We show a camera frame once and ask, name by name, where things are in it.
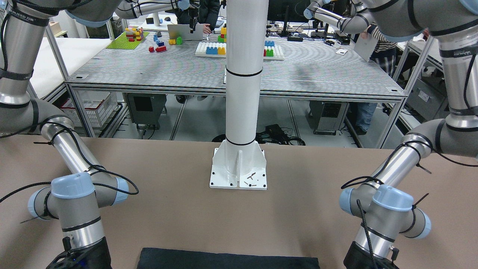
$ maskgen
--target black mat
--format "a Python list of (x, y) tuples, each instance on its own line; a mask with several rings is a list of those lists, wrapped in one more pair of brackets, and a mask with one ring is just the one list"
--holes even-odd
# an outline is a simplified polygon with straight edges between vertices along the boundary
[(319, 269), (317, 258), (215, 254), (145, 247), (137, 269)]

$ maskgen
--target light blue joint cap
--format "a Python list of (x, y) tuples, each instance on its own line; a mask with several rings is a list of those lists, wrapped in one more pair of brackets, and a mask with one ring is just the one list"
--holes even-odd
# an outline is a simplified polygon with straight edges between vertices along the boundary
[[(122, 178), (116, 178), (116, 182), (118, 183), (118, 189), (120, 189), (122, 191), (130, 191), (130, 187), (128, 186), (128, 183), (127, 183), (126, 180), (124, 180)], [(128, 197), (127, 194), (125, 194), (121, 191), (117, 191), (115, 201), (113, 202), (112, 205), (124, 202), (127, 197)]]
[(52, 181), (52, 194), (60, 199), (76, 199), (95, 191), (91, 176), (86, 172), (68, 175)]
[(46, 189), (48, 187), (44, 187), (44, 188), (41, 188), (39, 190), (37, 190), (36, 192), (34, 192), (30, 198), (28, 199), (28, 212), (30, 212), (30, 215), (32, 215), (32, 217), (34, 218), (38, 218), (40, 217), (36, 212), (35, 212), (35, 198), (36, 196), (38, 195), (39, 192), (41, 192), (43, 189)]
[(340, 194), (340, 198), (338, 199), (338, 203), (340, 204), (340, 208), (349, 213), (350, 215), (352, 214), (352, 209), (350, 207), (350, 196), (352, 195), (352, 191), (354, 188), (347, 188), (342, 191)]
[(180, 0), (177, 5), (180, 10), (187, 10), (189, 8), (189, 0)]
[(394, 36), (388, 36), (388, 35), (383, 35), (385, 38), (390, 41), (390, 42), (405, 42), (409, 41), (410, 39), (416, 37), (417, 35), (423, 33), (424, 29), (420, 30), (419, 32), (416, 32), (414, 34), (411, 34), (409, 36), (404, 36), (404, 37), (394, 37)]
[(423, 213), (423, 216), (425, 216), (425, 228), (423, 229), (423, 232), (419, 236), (414, 237), (413, 239), (425, 238), (430, 233), (430, 231), (432, 230), (432, 221), (430, 220), (428, 215), (425, 214), (425, 212), (422, 211), (422, 213)]
[(477, 0), (460, 0), (460, 3), (467, 8), (471, 13), (478, 15), (478, 1)]
[(68, 16), (70, 16), (72, 19), (75, 19), (78, 23), (81, 23), (82, 25), (84, 26), (88, 26), (88, 27), (92, 27), (92, 28), (98, 28), (98, 27), (101, 27), (103, 25), (106, 24), (106, 22), (109, 20), (109, 18), (105, 21), (102, 21), (102, 22), (91, 22), (91, 21), (87, 21), (87, 20), (83, 20), (81, 18), (78, 18), (76, 17), (75, 15), (71, 14), (70, 12), (68, 12), (68, 10), (65, 11)]
[(304, 17), (308, 20), (312, 19), (312, 17), (313, 17), (312, 11), (310, 11), (310, 9), (305, 9), (304, 10)]
[(411, 195), (388, 185), (380, 185), (372, 201), (381, 207), (402, 212), (409, 211), (413, 205)]

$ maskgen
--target jeans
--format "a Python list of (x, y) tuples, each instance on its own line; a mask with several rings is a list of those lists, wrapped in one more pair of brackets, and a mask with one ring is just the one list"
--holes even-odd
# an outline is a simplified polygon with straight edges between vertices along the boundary
[(357, 103), (357, 120), (355, 125), (360, 127), (362, 131), (368, 131), (376, 108), (377, 103)]

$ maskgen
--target computer monitor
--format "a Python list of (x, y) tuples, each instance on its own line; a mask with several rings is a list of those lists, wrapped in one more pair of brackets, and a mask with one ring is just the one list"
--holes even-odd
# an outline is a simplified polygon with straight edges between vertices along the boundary
[(284, 22), (281, 35), (287, 36), (289, 22), (309, 22), (304, 17), (304, 10), (309, 5), (310, 0), (269, 0), (267, 20)]

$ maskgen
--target tan tabletop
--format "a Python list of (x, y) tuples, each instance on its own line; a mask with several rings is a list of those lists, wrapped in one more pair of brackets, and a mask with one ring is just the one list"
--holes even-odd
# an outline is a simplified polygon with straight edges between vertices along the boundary
[[(34, 145), (41, 137), (0, 140), (0, 196), (26, 184), (69, 174), (57, 151)], [(114, 269), (134, 269), (143, 247), (214, 253), (317, 257), (323, 269), (342, 261), (360, 220), (338, 205), (340, 186), (369, 175), (389, 150), (263, 145), (267, 191), (208, 187), (217, 144), (85, 139), (101, 164), (135, 181), (140, 194), (101, 209)], [(467, 158), (455, 159), (468, 161)], [(399, 236), (402, 269), (476, 268), (477, 169), (436, 154), (399, 188), (417, 200), (433, 228), (422, 240)], [(33, 220), (27, 201), (39, 188), (0, 204), (0, 268), (45, 268), (62, 249), (58, 221)]]

